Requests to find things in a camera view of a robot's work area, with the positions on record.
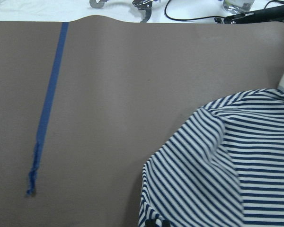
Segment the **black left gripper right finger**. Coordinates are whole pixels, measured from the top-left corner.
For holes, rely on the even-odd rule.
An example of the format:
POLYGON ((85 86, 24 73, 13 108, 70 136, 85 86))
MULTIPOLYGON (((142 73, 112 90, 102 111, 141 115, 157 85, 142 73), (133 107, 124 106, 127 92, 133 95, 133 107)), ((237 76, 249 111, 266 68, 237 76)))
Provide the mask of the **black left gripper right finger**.
POLYGON ((167 220, 163 220, 161 222, 161 227, 169 227, 169 222, 167 220))

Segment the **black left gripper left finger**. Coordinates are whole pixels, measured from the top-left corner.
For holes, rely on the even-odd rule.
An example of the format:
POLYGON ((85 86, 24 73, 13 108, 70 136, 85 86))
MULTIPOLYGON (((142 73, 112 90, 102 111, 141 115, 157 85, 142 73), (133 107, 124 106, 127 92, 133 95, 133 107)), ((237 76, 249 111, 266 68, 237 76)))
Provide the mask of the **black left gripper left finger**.
POLYGON ((145 220, 145 227, 154 227, 154 220, 153 219, 145 220))

